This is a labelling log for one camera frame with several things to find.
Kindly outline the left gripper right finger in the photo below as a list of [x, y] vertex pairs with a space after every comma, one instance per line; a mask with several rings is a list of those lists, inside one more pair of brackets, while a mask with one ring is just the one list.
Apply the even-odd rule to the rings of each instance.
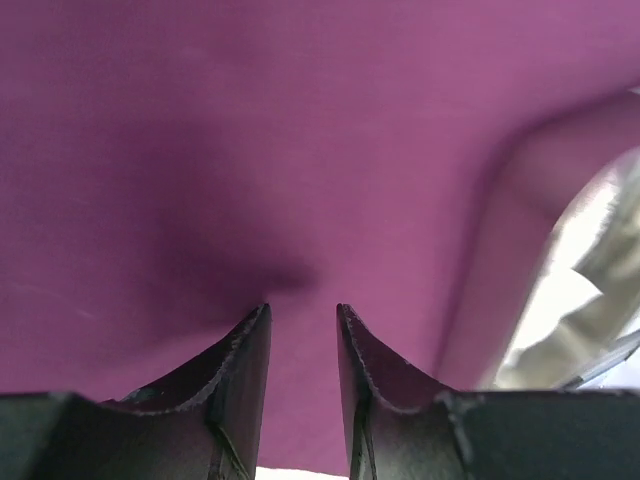
[[636, 391], [457, 391], [336, 314], [351, 478], [638, 477]]

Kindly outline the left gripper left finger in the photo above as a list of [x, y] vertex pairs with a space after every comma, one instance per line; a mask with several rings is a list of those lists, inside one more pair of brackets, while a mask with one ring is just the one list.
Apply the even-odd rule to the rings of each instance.
[[271, 324], [269, 306], [256, 308], [121, 400], [2, 395], [2, 479], [254, 478]]

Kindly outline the stainless steel tray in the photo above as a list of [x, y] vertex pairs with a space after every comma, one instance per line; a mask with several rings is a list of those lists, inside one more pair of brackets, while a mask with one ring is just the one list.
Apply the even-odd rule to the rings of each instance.
[[596, 175], [554, 226], [489, 390], [639, 386], [639, 151]]

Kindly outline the purple cloth drape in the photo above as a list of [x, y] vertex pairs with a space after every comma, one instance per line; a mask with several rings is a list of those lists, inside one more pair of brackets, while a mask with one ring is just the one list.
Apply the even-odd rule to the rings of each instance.
[[635, 1], [5, 1], [1, 388], [121, 397], [266, 302], [260, 462], [345, 474], [336, 305], [472, 385], [638, 82]]

